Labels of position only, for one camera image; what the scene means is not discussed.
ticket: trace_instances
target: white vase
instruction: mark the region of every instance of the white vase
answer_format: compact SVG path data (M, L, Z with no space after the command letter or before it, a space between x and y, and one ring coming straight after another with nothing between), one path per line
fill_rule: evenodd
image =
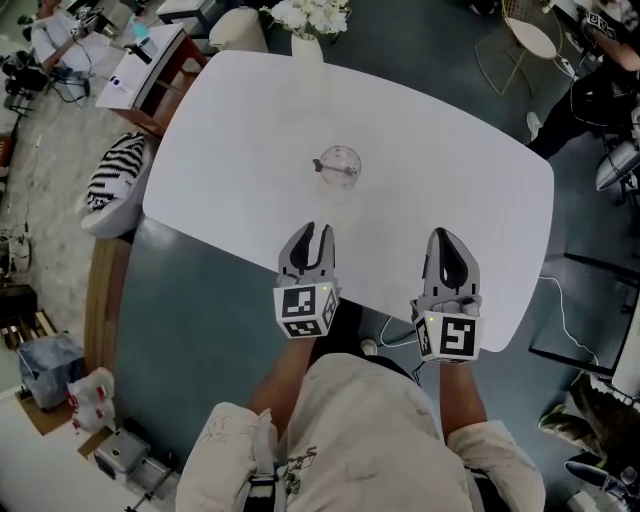
M291 34L291 54L295 80L304 100L321 106L327 95L327 77L318 38Z

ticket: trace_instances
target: zebra print cushion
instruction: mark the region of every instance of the zebra print cushion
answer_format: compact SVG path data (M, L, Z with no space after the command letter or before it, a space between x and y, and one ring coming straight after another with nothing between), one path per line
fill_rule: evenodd
M102 210L113 199L124 199L142 167L145 138L140 132L123 133L102 157L87 189L87 207Z

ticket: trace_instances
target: white ottoman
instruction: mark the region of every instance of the white ottoman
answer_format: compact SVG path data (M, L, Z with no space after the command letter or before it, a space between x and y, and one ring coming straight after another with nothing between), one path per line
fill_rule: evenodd
M258 11L238 7L227 12L209 33L209 46L218 50L244 50L269 53Z

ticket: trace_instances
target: white marker cube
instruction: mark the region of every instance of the white marker cube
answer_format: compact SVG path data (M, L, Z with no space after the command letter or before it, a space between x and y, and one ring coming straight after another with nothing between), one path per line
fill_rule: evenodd
M423 361L464 363L478 359L484 318L425 311L413 326Z
M311 338L329 334L338 309L332 282L274 288L276 320L287 338Z

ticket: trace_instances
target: forearm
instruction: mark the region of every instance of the forearm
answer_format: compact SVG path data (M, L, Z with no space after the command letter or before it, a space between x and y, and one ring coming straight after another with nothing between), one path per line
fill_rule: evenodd
M49 73L53 69L53 67L58 63L58 61L62 58L62 56L67 53L69 48L71 48L75 44L75 36L70 37L67 41L58 48L51 57L45 60L42 63L42 69L44 69L45 73Z
M271 409L278 437L282 437L289 425L315 341L315 338L287 341L273 369L258 384L249 401L247 408L256 414Z
M452 432L487 421L471 365L440 365L440 421L445 442Z
M593 32L593 39L611 59L626 71L640 70L640 56L628 44L609 39L599 31Z

